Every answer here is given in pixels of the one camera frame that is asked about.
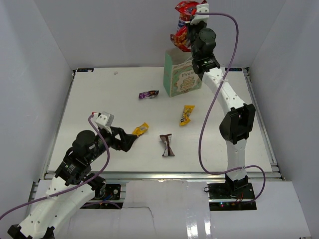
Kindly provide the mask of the yellow candy pack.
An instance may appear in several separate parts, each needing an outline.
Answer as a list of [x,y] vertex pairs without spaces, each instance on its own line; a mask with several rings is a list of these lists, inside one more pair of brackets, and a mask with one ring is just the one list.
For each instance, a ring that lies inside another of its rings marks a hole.
[[190,120],[190,115],[192,111],[194,110],[195,105],[184,105],[182,116],[180,119],[180,126],[185,126],[187,125],[191,120]]
[[133,135],[140,137],[141,135],[143,135],[144,133],[146,133],[149,129],[149,125],[144,122],[142,125],[140,125],[139,127],[136,127],[134,129],[134,131],[132,132]]

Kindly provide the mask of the red snack bag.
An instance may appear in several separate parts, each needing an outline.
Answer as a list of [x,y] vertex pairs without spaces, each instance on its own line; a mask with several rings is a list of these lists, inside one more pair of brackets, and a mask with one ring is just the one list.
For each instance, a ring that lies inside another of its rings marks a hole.
[[175,34],[170,35],[170,40],[175,47],[179,48],[183,52],[191,51],[190,43],[187,40],[186,22],[190,21],[190,18],[196,12],[197,5],[206,3],[206,0],[203,0],[202,2],[183,0],[175,7],[175,10],[179,12],[179,20],[177,25],[177,31]]

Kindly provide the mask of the brown white candy bar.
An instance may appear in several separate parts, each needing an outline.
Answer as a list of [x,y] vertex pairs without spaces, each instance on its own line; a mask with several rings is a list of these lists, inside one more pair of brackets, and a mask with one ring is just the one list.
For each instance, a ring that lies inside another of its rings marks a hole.
[[171,137],[172,137],[172,134],[169,133],[169,134],[161,134],[160,136],[160,139],[162,141],[162,143],[164,143],[165,145],[165,149],[164,149],[164,152],[162,154],[162,157],[173,157],[175,156],[171,146],[170,146],[170,142],[171,142]]

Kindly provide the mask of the green paper gift bag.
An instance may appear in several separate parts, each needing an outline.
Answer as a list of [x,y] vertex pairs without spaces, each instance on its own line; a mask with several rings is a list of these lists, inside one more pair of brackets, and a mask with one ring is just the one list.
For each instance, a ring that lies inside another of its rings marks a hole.
[[169,97],[199,90],[202,87],[202,81],[193,70],[190,52],[185,52],[188,54],[188,59],[184,63],[172,64],[171,56],[181,52],[183,51],[177,47],[165,51],[163,86]]

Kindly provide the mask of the purple candy bar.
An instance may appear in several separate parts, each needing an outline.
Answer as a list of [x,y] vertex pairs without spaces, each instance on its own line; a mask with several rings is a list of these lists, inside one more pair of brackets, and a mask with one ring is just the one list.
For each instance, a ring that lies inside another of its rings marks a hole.
[[142,99],[152,99],[155,98],[159,94],[159,90],[151,90],[139,93],[139,100]]

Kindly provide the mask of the blue chips bag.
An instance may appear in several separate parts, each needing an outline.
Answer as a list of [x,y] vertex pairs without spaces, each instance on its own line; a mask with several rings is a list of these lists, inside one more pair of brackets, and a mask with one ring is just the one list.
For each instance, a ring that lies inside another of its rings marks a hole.
[[181,52],[180,54],[174,54],[171,56],[172,64],[178,65],[184,63],[188,59],[188,54]]

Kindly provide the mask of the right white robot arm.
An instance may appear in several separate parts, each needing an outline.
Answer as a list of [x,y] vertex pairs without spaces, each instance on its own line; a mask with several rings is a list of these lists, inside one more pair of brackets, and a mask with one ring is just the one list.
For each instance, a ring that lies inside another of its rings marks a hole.
[[245,103],[226,81],[226,74],[213,54],[216,46],[215,32],[204,21],[188,23],[186,27],[194,72],[209,87],[214,94],[213,100],[220,103],[224,112],[219,131],[227,146],[225,192],[228,197],[235,199],[248,186],[245,148],[253,128],[256,109],[253,104]]

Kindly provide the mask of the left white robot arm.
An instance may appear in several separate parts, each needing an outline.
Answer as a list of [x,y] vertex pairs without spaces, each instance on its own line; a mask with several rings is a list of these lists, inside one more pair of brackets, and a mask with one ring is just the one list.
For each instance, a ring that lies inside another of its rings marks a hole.
[[13,239],[53,239],[63,225],[87,201],[105,194],[104,178],[91,172],[91,163],[109,148],[127,152],[138,137],[120,127],[79,132],[55,171],[45,199],[38,202],[7,233]]

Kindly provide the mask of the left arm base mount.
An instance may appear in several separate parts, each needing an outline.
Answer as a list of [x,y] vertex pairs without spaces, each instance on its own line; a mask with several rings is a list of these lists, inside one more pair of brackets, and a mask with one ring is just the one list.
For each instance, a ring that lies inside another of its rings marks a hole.
[[105,184],[95,192],[94,199],[96,200],[119,200],[121,193],[120,184]]

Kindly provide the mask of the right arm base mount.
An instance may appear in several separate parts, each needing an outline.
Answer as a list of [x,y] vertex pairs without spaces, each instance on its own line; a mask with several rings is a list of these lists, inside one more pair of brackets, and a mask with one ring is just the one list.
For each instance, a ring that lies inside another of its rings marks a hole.
[[208,194],[211,212],[257,210],[256,202],[250,202],[255,198],[251,183],[235,192],[230,192],[225,183],[208,184],[203,190]]

